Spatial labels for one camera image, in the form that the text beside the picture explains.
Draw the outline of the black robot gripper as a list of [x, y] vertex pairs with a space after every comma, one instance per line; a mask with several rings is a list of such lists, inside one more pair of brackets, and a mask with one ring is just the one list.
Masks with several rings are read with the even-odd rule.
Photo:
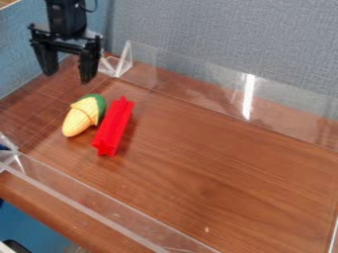
[[96, 11], [85, 7], [85, 0], [45, 0], [48, 22], [32, 23], [30, 46], [46, 76], [58, 70], [57, 53], [78, 54], [78, 74], [82, 84], [97, 73], [102, 36], [86, 28], [86, 14]]

